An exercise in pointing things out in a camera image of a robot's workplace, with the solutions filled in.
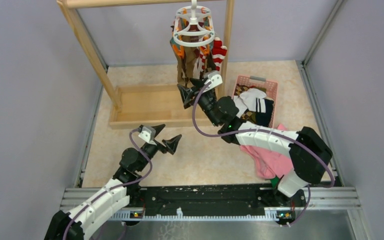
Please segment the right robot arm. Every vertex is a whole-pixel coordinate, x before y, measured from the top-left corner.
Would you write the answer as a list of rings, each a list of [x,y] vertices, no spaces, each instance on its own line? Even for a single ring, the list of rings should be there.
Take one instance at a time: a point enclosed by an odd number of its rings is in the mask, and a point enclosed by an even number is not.
[[[200,134],[222,138],[229,144],[267,149],[291,160],[292,169],[280,178],[273,192],[273,200],[277,205],[287,206],[294,194],[303,187],[322,186],[324,174],[330,178],[328,187],[334,186],[335,177],[328,168],[333,152],[313,128],[304,126],[301,130],[289,131],[253,124],[238,117],[239,109],[232,97],[217,98],[213,89],[223,82],[220,75],[213,79],[193,78],[191,81],[193,87],[181,84],[176,87],[183,107],[192,107],[192,123]],[[220,127],[216,134],[199,129],[197,107],[202,109],[213,126]]]

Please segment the white round clip hanger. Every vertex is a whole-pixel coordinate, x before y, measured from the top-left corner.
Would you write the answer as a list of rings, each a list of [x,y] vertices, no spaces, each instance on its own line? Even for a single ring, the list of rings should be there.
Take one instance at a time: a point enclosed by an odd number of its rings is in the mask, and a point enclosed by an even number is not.
[[[203,55],[208,55],[215,37],[209,8],[192,0],[189,6],[177,10],[170,45],[178,57],[185,57],[185,48],[199,48]]]

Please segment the red white striped sock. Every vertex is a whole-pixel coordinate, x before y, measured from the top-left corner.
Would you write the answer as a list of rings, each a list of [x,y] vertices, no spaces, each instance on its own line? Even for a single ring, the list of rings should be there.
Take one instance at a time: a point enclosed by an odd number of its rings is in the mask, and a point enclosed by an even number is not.
[[[223,44],[219,37],[203,47],[209,47],[210,53],[206,58],[206,69],[204,73],[211,71],[220,71],[222,63],[227,55],[228,48]]]

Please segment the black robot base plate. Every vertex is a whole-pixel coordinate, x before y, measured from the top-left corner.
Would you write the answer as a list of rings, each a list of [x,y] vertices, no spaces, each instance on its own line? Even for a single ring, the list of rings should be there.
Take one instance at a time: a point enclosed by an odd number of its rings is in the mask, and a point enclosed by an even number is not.
[[[128,207],[143,210],[146,217],[174,216],[178,209],[186,217],[262,216],[269,207],[306,205],[303,190],[289,198],[269,183],[148,186],[129,195]]]

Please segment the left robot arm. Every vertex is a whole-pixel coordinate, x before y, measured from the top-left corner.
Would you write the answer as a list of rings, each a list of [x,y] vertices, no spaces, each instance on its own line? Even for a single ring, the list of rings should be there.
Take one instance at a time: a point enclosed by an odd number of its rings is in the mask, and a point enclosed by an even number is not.
[[[182,135],[157,141],[165,124],[140,125],[128,134],[132,147],[124,150],[119,168],[108,182],[87,200],[51,218],[46,240],[91,240],[107,220],[124,207],[140,202],[140,182],[153,170],[152,158],[158,153],[174,155]]]

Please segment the white sock black stripes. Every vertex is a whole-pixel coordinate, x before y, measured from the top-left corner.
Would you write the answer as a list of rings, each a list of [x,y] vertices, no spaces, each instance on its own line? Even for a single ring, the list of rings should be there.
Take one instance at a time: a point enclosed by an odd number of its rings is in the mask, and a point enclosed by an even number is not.
[[[266,113],[266,96],[264,91],[257,88],[250,88],[239,95],[247,109],[256,113]]]

